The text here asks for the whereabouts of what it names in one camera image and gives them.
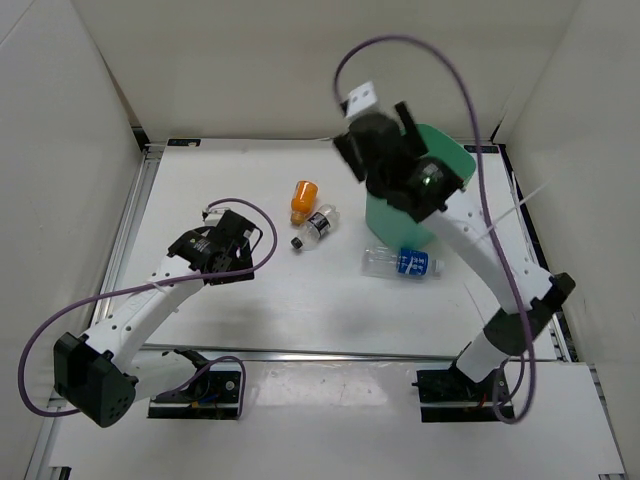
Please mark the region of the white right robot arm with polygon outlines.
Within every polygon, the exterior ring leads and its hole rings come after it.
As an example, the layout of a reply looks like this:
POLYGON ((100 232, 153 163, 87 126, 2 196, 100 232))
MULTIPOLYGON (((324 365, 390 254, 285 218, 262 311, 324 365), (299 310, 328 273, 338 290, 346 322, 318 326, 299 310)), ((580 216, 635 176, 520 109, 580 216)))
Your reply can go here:
POLYGON ((519 356, 575 288, 567 273, 551 274, 523 258, 500 260, 463 179, 428 149, 405 103, 393 119, 361 97, 341 108, 349 123, 333 143, 369 194, 409 215, 452 248, 484 281, 500 305, 452 365, 449 387, 460 399, 480 393, 507 358, 519 356))

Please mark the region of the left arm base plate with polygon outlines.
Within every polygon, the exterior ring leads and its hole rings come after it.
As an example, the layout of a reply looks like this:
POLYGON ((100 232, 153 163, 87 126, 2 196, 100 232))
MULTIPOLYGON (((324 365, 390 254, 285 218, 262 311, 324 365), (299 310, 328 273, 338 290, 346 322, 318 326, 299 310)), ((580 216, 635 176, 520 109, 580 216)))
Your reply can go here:
POLYGON ((187 386, 162 393, 149 402, 147 417, 157 420, 239 420, 246 393, 246 367, 223 356, 187 386))

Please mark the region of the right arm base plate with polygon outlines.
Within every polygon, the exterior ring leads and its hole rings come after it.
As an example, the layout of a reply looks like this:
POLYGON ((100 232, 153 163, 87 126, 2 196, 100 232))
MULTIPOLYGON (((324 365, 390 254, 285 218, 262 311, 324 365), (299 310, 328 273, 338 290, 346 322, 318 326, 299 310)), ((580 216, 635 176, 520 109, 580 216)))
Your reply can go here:
POLYGON ((418 370, 412 383, 418 390, 422 423, 496 422, 496 404, 508 419, 514 417, 504 373, 493 371, 481 383, 466 383, 449 370, 418 370))

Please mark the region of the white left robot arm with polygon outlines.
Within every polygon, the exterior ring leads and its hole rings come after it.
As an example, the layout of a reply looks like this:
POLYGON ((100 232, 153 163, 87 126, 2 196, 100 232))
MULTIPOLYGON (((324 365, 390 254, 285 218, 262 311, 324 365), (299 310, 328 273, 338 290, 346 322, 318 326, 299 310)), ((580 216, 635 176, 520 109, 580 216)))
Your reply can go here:
POLYGON ((231 210, 182 234, 168 249, 145 289, 128 296, 107 319, 54 345, 54 389, 102 428, 119 421, 137 401, 173 390, 188 400, 206 395, 208 361, 174 348, 146 357, 140 349, 178 307, 206 285, 252 279, 250 238, 259 227, 231 210))

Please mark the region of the clear black-label pepsi bottle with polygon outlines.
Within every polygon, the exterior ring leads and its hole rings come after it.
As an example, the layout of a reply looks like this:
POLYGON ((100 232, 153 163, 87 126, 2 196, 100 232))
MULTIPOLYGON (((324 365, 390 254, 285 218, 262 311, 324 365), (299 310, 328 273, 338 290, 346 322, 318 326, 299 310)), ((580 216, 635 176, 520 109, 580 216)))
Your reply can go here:
POLYGON ((290 244, 296 251, 310 250, 336 229, 340 213, 335 205, 320 206, 299 228, 290 244))

